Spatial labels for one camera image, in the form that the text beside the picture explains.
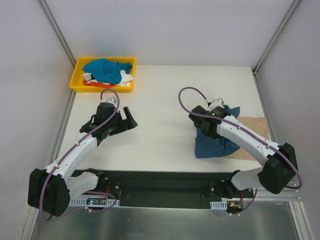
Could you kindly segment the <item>dark blue t shirt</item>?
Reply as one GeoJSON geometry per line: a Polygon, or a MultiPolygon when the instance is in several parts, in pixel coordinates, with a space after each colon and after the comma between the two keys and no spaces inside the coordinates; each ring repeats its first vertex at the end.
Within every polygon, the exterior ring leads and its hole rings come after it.
{"type": "MultiPolygon", "coordinates": [[[[228,105],[223,106],[227,111],[230,112],[231,116],[237,118],[240,115],[240,108],[230,108],[228,105]]],[[[196,138],[195,138],[195,156],[198,159],[207,158],[220,158],[229,156],[240,147],[232,142],[231,140],[220,136],[220,138],[211,138],[204,136],[201,130],[196,127],[196,138]]]]}

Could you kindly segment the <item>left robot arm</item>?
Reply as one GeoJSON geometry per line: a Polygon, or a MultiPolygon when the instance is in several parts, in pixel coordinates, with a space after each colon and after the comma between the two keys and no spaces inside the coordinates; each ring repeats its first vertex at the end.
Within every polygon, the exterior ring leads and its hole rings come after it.
{"type": "Polygon", "coordinates": [[[59,217],[66,211],[71,200],[88,191],[96,195],[107,195],[107,183],[102,171],[88,168],[77,177],[72,174],[86,156],[107,137],[137,127],[130,109],[125,106],[123,111],[125,118],[114,103],[100,103],[96,113],[80,128],[67,151],[44,169],[35,168],[31,172],[28,205],[59,217]]]}

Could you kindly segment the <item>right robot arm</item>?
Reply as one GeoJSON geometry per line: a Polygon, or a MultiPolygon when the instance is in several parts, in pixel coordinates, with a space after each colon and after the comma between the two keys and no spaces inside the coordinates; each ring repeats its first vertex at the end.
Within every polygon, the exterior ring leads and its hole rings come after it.
{"type": "Polygon", "coordinates": [[[260,164],[255,169],[236,170],[218,183],[214,191],[222,198],[232,199],[243,190],[260,187],[279,194],[297,175],[297,159],[292,145],[280,145],[264,138],[239,122],[222,106],[208,111],[198,105],[191,110],[189,118],[204,136],[230,140],[260,164]]]}

